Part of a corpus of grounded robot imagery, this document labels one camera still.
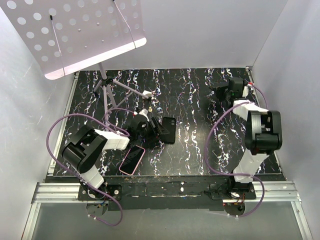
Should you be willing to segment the black phone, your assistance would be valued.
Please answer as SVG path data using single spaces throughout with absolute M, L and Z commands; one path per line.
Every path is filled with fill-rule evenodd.
M 165 144 L 173 145 L 176 141 L 176 119 L 174 117 L 164 117 L 161 125 L 168 131 L 160 137 L 160 140 Z

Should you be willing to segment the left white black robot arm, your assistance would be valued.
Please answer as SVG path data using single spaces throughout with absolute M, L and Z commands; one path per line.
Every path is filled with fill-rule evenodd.
M 60 157 L 72 165 L 81 178 L 89 183 L 89 194 L 95 200 L 106 196 L 104 178 L 96 167 L 96 161 L 103 151 L 128 150 L 119 171 L 132 176 L 138 168 L 146 150 L 156 142 L 174 144 L 176 140 L 176 119 L 164 117 L 159 122 L 145 113 L 135 115 L 127 128 L 129 136 L 112 131 L 100 131 L 84 125 L 60 151 Z

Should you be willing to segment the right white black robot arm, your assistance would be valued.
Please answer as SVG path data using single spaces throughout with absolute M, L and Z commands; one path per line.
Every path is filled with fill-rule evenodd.
M 248 100 L 252 86 L 242 78 L 232 77 L 211 87 L 224 108 L 246 121 L 244 154 L 223 187 L 224 193 L 232 199 L 254 190 L 253 176 L 263 161 L 283 143 L 280 112 L 259 107 Z

